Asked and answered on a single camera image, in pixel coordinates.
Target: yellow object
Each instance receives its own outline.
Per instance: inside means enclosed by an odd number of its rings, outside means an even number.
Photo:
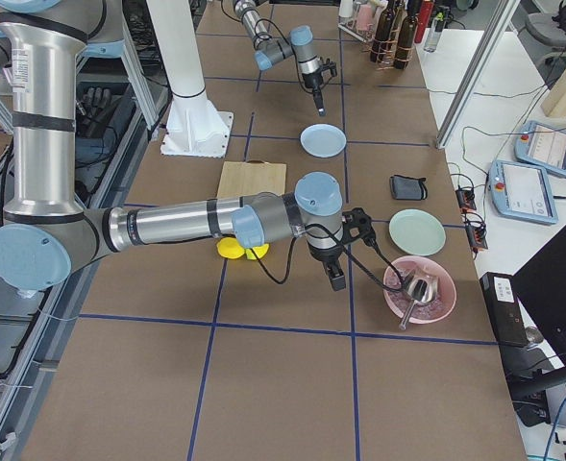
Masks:
[[[270,245],[266,243],[265,245],[261,245],[260,247],[255,247],[253,251],[255,251],[257,257],[261,259],[265,256],[265,254],[269,249],[270,249]],[[251,252],[250,250],[246,250],[246,258],[252,261],[256,260],[255,255],[253,255],[253,252]]]
[[[261,259],[265,256],[270,246],[266,243],[260,247],[255,247],[253,250],[257,254],[258,258]],[[216,250],[218,253],[226,257],[227,259],[238,259],[246,255],[247,259],[255,260],[255,255],[250,250],[243,248],[239,242],[233,237],[225,237],[218,241],[216,244]]]
[[[221,238],[216,244],[216,250],[227,259],[238,259],[245,254],[245,250],[233,237]]]

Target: black electronic device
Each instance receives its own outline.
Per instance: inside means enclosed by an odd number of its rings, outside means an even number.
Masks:
[[[480,283],[496,340],[505,346],[523,348],[529,341],[520,305],[511,287],[511,275],[487,272]]]
[[[523,382],[509,383],[514,399],[566,382],[566,226],[512,278],[520,302],[564,367]]]

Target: black monitor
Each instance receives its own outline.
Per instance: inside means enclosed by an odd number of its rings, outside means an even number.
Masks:
[[[553,377],[566,382],[566,226],[513,276],[512,285],[546,341],[561,355],[565,367]],[[550,387],[552,373],[542,376],[543,389]]]

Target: pink bowl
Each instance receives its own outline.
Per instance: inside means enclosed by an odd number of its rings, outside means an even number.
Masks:
[[[431,324],[451,314],[452,310],[454,310],[457,293],[455,291],[454,281],[445,269],[431,259],[421,256],[402,256],[393,261],[392,264],[396,269],[402,272],[403,275],[419,267],[424,272],[438,277],[438,296],[436,300],[424,307],[415,307],[413,315],[411,315],[409,319],[412,324]],[[385,269],[385,275],[383,276],[383,282],[388,286],[397,287],[399,286],[397,280],[394,271],[392,271],[390,267],[387,267],[387,269]],[[403,306],[408,305],[408,296],[390,293],[386,290],[383,290],[383,293],[389,308],[394,314],[402,318],[404,311],[396,304],[402,304]]]

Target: white table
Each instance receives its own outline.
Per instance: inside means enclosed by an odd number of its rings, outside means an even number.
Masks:
[[[424,78],[429,90],[455,92],[466,71],[481,38],[481,31],[446,30],[443,32],[438,48],[434,53],[426,53],[418,46],[417,54],[421,62]],[[489,62],[476,92],[486,94],[514,95],[531,91],[543,84],[534,64],[526,53],[518,37],[507,32]],[[447,159],[461,168],[475,185],[485,183],[485,175],[462,159],[461,134],[464,127],[471,126],[487,133],[517,133],[519,119],[535,101],[535,96],[543,93],[539,89],[530,95],[512,99],[474,95],[469,103],[455,133],[446,148]],[[542,94],[542,101],[548,91]],[[431,105],[437,125],[440,127],[454,96],[451,94],[431,93]],[[543,114],[539,102],[530,113],[530,120],[538,120],[558,128],[566,127],[566,119],[548,118]],[[471,129],[464,133],[466,157],[483,170],[489,167],[499,151],[499,158],[513,160],[513,141],[516,136],[487,136]],[[566,180],[550,177],[554,195],[566,196]],[[460,184],[468,185],[464,179]],[[489,250],[479,253],[476,260],[478,276],[485,272],[514,274],[548,240],[566,224],[566,201],[556,201],[559,221],[554,226],[542,226],[499,216],[489,197],[483,200],[483,188],[476,189],[476,202],[479,213],[487,223],[487,243]],[[525,321],[531,325],[529,316],[524,312]],[[545,347],[547,356],[553,355],[549,346]],[[539,425],[528,429],[520,423],[527,453],[543,454],[551,427]],[[561,439],[566,439],[566,430],[559,429]],[[564,459],[566,447],[553,444],[550,456]]]

